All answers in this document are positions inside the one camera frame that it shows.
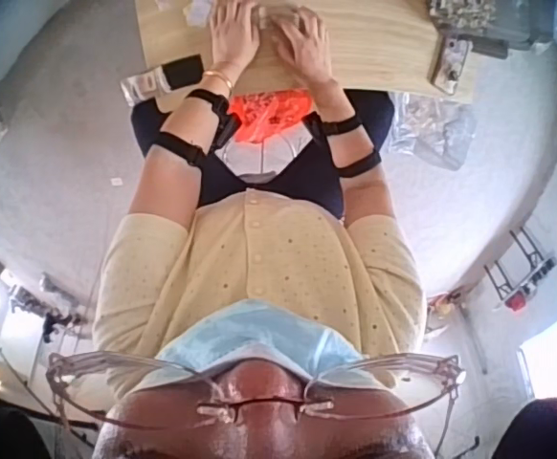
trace wooden table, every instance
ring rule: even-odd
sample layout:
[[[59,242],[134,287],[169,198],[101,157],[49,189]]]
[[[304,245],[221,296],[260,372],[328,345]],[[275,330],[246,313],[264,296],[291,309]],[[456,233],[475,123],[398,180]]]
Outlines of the wooden table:
[[[205,68],[210,67],[209,31],[187,25],[183,9],[190,0],[171,3],[171,9],[160,11],[155,0],[136,0],[146,65],[152,68],[200,54]],[[334,74],[346,88],[446,97],[430,82],[441,38],[429,19],[426,0],[300,0],[299,4],[316,11],[325,21]],[[235,93],[299,87],[281,66],[266,33],[262,33],[261,41],[259,54],[238,81]],[[476,55],[470,54],[453,99],[472,101],[476,67]],[[161,98],[160,109],[171,111],[188,91],[184,88]]]

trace gold bracelet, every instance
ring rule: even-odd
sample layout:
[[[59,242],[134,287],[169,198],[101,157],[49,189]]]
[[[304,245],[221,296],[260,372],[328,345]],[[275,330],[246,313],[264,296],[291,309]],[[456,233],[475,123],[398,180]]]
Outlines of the gold bracelet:
[[[228,89],[230,90],[230,94],[232,93],[232,91],[234,90],[234,84],[230,81],[229,78],[227,78],[223,72],[219,72],[218,70],[207,70],[206,72],[204,72],[204,74],[202,74],[204,77],[217,77],[221,80],[223,80],[223,82],[228,86]]]

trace eyeglass frame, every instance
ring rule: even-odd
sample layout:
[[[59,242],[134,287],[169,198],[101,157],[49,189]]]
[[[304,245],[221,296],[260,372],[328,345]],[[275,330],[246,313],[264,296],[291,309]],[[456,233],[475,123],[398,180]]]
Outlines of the eyeglass frame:
[[[77,410],[85,413],[86,415],[102,422],[107,422],[115,426],[120,426],[124,428],[137,428],[146,430],[161,430],[164,427],[149,427],[149,426],[136,426],[130,423],[124,423],[122,421],[117,421],[113,419],[106,418],[97,414],[96,411],[89,410],[78,403],[74,402],[72,398],[67,393],[67,388],[71,382],[65,382],[62,380],[63,370],[65,365],[68,364],[67,368],[69,375],[74,375],[75,380],[81,376],[86,376],[90,374],[98,374],[106,371],[115,366],[119,366],[119,362],[128,362],[130,364],[137,363],[140,366],[147,366],[150,368],[162,369],[167,367],[172,367],[179,370],[185,370],[191,374],[192,377],[198,378],[199,381],[207,383],[212,389],[211,400],[208,403],[198,403],[196,407],[196,412],[204,416],[210,416],[218,419],[220,422],[226,424],[235,423],[238,418],[239,408],[245,404],[251,404],[255,402],[283,402],[289,403],[295,408],[296,419],[298,420],[301,415],[305,414],[310,417],[318,419],[333,419],[338,421],[345,420],[365,420],[365,419],[391,419],[401,416],[406,416],[412,414],[416,411],[424,409],[445,396],[449,395],[449,403],[447,407],[447,413],[445,417],[444,428],[438,441],[437,447],[434,450],[434,456],[437,457],[439,454],[442,443],[446,436],[451,413],[455,402],[459,396],[458,388],[463,384],[466,377],[466,372],[463,368],[459,367],[459,357],[457,355],[441,358],[436,356],[429,356],[425,354],[415,354],[415,353],[402,353],[402,354],[392,354],[389,356],[384,356],[376,359],[366,359],[363,361],[356,361],[348,363],[345,365],[340,365],[329,370],[322,372],[317,375],[313,380],[308,382],[302,391],[302,396],[300,399],[289,399],[285,397],[273,397],[264,399],[250,399],[245,401],[229,401],[223,394],[221,387],[214,382],[211,378],[199,373],[195,370],[187,368],[186,366],[180,365],[178,363],[173,363],[170,361],[160,361],[156,359],[149,359],[138,356],[128,356],[124,354],[119,354],[115,352],[90,352],[85,354],[78,354],[70,357],[63,357],[57,353],[52,353],[49,356],[49,367],[46,372],[46,378],[54,396],[54,404],[59,412],[62,422],[69,428],[68,418],[65,413],[64,401],[76,408]],[[329,413],[323,413],[324,410],[333,408],[333,402],[330,399],[321,401],[307,401],[306,397],[311,386],[315,383],[322,383],[323,378],[331,373],[337,371],[350,371],[350,370],[369,370],[371,368],[381,367],[384,370],[395,370],[395,371],[412,371],[422,375],[428,375],[433,377],[441,377],[442,380],[440,385],[443,389],[440,394],[436,397],[431,398],[429,401],[418,404],[416,406],[408,407],[400,411],[382,414],[382,415],[367,415],[367,416],[357,416],[357,415],[334,415]],[[180,383],[187,383],[190,379],[186,379]]]

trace forearm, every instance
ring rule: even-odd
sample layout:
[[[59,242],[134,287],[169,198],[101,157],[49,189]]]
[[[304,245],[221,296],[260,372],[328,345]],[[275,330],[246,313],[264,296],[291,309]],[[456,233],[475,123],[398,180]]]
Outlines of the forearm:
[[[216,76],[205,77],[200,89],[227,97],[227,84]],[[200,98],[186,98],[168,117],[162,131],[209,153],[219,123],[211,105]],[[145,160],[129,213],[149,213],[189,228],[200,196],[202,173],[164,148],[153,145]]]
[[[355,115],[355,109],[346,97],[345,91],[336,81],[331,81],[319,87],[312,87],[311,94],[317,105],[317,111],[322,121],[337,122],[347,120]],[[364,126],[327,138],[336,167],[347,167],[362,160],[374,151],[374,144]],[[378,166],[369,173],[353,179],[343,179],[343,186],[360,186],[369,181],[383,180],[381,167]]]
[[[239,75],[226,67],[216,70],[220,70],[232,82],[238,80]],[[205,76],[198,88],[206,89],[226,98],[230,96],[228,85],[216,76]],[[212,112],[211,105],[208,102],[200,98],[186,98],[167,118],[162,126],[162,131],[179,137],[192,145],[197,145],[204,150],[204,153],[208,154],[218,124],[219,118]]]
[[[311,88],[318,113],[324,122],[347,120],[355,115],[355,109],[345,91],[332,81]],[[327,138],[336,167],[346,167],[362,160],[374,151],[374,144],[364,126]],[[390,192],[381,165],[351,179],[341,179],[345,196],[345,223],[351,223],[367,215],[393,216]]]

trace red object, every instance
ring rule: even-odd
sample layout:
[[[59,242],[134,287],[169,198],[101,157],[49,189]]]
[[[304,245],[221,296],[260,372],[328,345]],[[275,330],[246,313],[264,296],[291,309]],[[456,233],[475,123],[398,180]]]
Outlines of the red object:
[[[525,299],[525,294],[523,292],[516,292],[514,295],[509,297],[504,304],[507,308],[512,309],[516,313],[525,307],[527,300]]]
[[[237,142],[262,143],[301,121],[310,112],[313,99],[307,91],[278,91],[234,98],[232,113],[242,120]]]

